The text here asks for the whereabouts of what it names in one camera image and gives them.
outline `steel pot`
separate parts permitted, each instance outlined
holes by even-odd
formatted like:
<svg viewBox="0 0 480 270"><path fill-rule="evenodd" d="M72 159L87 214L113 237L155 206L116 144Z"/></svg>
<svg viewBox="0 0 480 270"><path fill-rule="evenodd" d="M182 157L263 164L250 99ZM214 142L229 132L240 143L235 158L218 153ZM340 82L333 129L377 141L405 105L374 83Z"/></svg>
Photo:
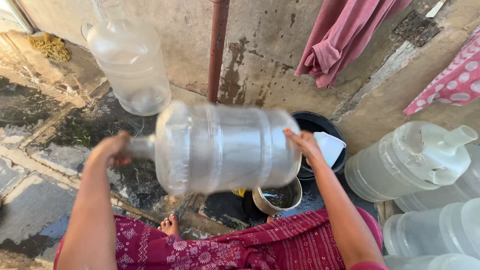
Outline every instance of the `steel pot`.
<svg viewBox="0 0 480 270"><path fill-rule="evenodd" d="M276 215L283 211L292 210L295 207L297 207L301 202L302 189L301 189L300 181L297 177L295 177L295 179L288 185L291 185L292 186L291 190L295 192L294 199L293 199L294 203L292 203L292 206L288 208L279 208L271 204L263 195L261 187L254 188L252 190L253 202L258 207L258 209L260 209L260 211L268 215Z"/></svg>

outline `pink polka dot cloth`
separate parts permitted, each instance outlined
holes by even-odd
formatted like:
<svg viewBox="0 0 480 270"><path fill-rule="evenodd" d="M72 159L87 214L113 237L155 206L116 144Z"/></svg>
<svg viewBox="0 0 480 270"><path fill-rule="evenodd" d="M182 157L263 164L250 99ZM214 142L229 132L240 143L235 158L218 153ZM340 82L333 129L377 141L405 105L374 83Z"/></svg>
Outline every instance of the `pink polka dot cloth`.
<svg viewBox="0 0 480 270"><path fill-rule="evenodd" d="M450 65L403 110L413 114L432 101L462 106L480 96L480 26L475 29Z"/></svg>

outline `hanging cloth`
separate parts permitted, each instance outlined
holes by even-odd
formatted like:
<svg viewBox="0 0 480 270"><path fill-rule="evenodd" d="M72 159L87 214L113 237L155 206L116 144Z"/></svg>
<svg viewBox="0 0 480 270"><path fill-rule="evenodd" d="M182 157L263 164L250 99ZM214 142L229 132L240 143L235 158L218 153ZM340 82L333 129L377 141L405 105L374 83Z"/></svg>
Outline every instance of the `hanging cloth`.
<svg viewBox="0 0 480 270"><path fill-rule="evenodd" d="M338 74L367 46L380 23L411 0L325 0L295 76L313 74L317 87Z"/></svg>
<svg viewBox="0 0 480 270"><path fill-rule="evenodd" d="M450 65L403 110L412 114L432 101L462 106L480 96L480 25L473 31Z"/></svg>

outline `concrete wall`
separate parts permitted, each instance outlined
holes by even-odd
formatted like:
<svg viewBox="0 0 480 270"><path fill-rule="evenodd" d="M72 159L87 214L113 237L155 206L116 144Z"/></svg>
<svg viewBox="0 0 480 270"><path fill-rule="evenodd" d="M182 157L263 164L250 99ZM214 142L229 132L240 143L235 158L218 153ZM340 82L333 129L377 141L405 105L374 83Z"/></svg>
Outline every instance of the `concrete wall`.
<svg viewBox="0 0 480 270"><path fill-rule="evenodd" d="M17 1L37 28L84 47L89 27L102 17L96 0ZM337 123L351 153L409 120L428 120L447 128L470 124L480 131L474 118L479 101L463 107L433 104L409 118L402 112L480 23L478 0L450 0L435 18L445 29L423 48L392 33L410 11L426 14L437 1L413 0L382 23L360 57L340 74L335 87L317 89L312 77L293 74L323 1L232 0L219 101L319 113ZM121 2L128 17L152 23L161 35L171 83L205 95L212 3Z"/></svg>

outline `yellow object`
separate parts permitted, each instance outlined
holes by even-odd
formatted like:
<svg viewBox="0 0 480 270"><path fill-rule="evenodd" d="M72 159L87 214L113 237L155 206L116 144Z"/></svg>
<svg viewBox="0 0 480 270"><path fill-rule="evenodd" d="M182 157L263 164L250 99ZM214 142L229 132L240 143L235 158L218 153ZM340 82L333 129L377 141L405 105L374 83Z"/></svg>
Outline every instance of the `yellow object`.
<svg viewBox="0 0 480 270"><path fill-rule="evenodd" d="M43 33L40 37L27 37L33 49L42 52L42 56L50 57L55 62L70 60L71 53L65 48L61 38L49 33Z"/></svg>
<svg viewBox="0 0 480 270"><path fill-rule="evenodd" d="M247 191L246 188L232 190L233 194L235 194L237 196L240 196L240 197L243 197L245 195L245 191Z"/></svg>

